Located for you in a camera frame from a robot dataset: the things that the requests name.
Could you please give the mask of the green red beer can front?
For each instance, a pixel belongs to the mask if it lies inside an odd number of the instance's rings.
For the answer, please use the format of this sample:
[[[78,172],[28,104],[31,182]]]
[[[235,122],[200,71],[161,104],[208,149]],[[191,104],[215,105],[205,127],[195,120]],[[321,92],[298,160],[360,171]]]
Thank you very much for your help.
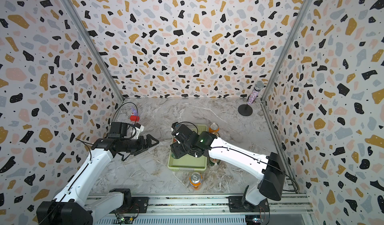
[[[214,158],[209,158],[208,159],[209,166],[216,166],[221,164],[221,160],[219,159],[214,159]]]

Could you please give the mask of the orange soda can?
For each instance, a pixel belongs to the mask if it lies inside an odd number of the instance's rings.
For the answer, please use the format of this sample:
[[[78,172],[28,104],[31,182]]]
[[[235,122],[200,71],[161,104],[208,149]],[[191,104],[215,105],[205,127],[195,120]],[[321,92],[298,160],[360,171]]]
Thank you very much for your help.
[[[190,175],[189,183],[192,186],[192,188],[198,190],[203,182],[203,177],[200,173],[194,172]]]
[[[209,126],[209,132],[210,133],[217,135],[219,130],[220,130],[220,127],[217,123],[214,122],[214,123],[210,124],[210,126]]]

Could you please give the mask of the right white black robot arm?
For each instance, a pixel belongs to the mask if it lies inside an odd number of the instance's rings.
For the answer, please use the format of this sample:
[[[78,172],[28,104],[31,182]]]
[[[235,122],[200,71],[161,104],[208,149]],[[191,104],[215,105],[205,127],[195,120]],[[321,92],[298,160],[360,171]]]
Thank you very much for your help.
[[[239,148],[209,133],[173,131],[176,140],[171,150],[177,158],[186,154],[200,157],[206,156],[230,163],[254,176],[259,183],[248,187],[244,193],[244,201],[258,206],[262,201],[270,199],[280,201],[286,174],[278,154],[257,154]]]

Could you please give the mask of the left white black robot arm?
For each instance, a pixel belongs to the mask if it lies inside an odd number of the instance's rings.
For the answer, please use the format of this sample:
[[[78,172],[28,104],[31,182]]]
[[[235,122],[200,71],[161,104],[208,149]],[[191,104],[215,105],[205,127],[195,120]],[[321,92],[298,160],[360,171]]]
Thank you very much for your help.
[[[94,225],[111,212],[132,209],[133,199],[129,189],[114,189],[102,199],[86,205],[86,200],[97,179],[118,153],[139,155],[159,144],[151,135],[138,139],[100,138],[92,146],[89,157],[70,182],[50,202],[37,208],[40,225]]]

